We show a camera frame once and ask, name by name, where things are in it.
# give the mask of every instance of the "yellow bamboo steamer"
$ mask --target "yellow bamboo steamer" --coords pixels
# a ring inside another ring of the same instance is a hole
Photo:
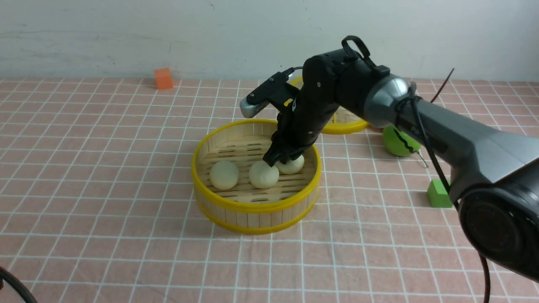
[[[290,84],[294,85],[297,88],[301,88],[303,86],[303,78],[299,76],[290,81]],[[369,124],[367,122],[341,106],[333,115],[333,119],[326,124],[326,126],[322,130],[322,134],[352,134],[360,132],[366,129],[368,126]]]
[[[318,196],[322,170],[315,146],[303,154],[305,164],[299,173],[281,174],[268,189],[249,182],[249,168],[262,160],[276,129],[273,120],[240,120],[218,128],[199,143],[191,174],[198,207],[209,220],[235,232],[265,234],[286,229],[309,213]],[[219,190],[210,182],[211,167],[219,161],[231,161],[239,168],[238,184],[229,190]]]

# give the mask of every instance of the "green toy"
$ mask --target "green toy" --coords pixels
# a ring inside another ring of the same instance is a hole
[[[436,208],[453,207],[453,203],[451,203],[451,200],[449,199],[449,195],[447,194],[447,191],[444,188],[444,184],[441,182],[440,179],[431,180],[429,189],[427,189],[427,198],[429,198],[429,202],[431,203],[432,207],[436,207]]]
[[[421,144],[412,139],[407,134],[399,131],[395,126],[387,126],[382,131],[385,148],[392,154],[399,157],[408,157],[417,153]]]

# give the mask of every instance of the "green cube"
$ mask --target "green cube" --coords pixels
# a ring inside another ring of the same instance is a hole
[[[427,197],[432,207],[436,208],[451,208],[453,203],[449,199],[449,195],[444,188],[444,184],[440,179],[431,180],[429,189],[427,189]]]

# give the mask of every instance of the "pink grid tablecloth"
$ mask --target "pink grid tablecloth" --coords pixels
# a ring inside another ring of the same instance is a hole
[[[419,94],[440,82],[418,81]],[[432,165],[389,155],[376,130],[321,136],[322,195],[292,228],[240,236],[205,219],[192,152],[242,119],[257,84],[0,79],[0,265],[41,303],[482,302],[455,211],[426,200]],[[438,104],[539,136],[538,95],[537,83],[452,81]],[[491,302],[539,300],[538,285],[491,269]],[[18,299],[6,288],[0,301]]]

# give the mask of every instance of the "white wall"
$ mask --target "white wall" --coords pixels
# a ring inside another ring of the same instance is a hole
[[[346,35],[404,77],[539,81],[539,0],[1,0],[0,77],[267,78]]]

